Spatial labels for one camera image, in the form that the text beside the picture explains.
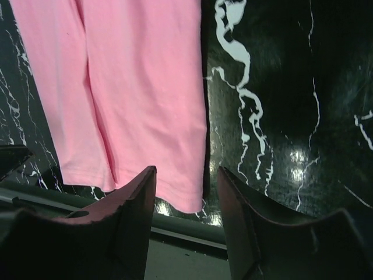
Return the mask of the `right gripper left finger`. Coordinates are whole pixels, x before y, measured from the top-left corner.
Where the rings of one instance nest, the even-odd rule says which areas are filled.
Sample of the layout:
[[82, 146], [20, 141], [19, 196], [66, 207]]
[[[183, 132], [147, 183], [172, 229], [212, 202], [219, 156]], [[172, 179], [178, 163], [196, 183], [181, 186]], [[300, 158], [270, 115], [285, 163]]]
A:
[[156, 192], [154, 166], [66, 217], [1, 213], [2, 279], [143, 279]]

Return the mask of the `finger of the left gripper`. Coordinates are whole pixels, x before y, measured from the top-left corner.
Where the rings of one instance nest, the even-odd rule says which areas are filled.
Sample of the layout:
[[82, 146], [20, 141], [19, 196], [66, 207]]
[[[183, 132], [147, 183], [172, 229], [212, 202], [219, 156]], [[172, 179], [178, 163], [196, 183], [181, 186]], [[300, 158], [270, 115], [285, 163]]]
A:
[[33, 152], [24, 145], [1, 145], [1, 179], [6, 179], [32, 156]]

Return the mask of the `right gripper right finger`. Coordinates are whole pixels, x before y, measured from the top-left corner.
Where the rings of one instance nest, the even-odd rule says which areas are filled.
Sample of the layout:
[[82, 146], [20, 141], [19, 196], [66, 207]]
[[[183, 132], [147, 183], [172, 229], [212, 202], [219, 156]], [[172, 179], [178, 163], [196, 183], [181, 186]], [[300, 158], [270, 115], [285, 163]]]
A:
[[371, 279], [372, 209], [314, 219], [220, 167], [217, 188], [232, 279]]

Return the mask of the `pink t shirt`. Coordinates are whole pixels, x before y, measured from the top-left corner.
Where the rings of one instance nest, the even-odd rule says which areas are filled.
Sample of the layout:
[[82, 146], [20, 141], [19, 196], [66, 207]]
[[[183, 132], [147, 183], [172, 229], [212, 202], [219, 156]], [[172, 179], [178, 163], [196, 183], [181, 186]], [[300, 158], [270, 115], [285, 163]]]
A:
[[104, 192], [157, 168], [156, 195], [202, 209], [201, 1], [12, 1], [66, 185]]

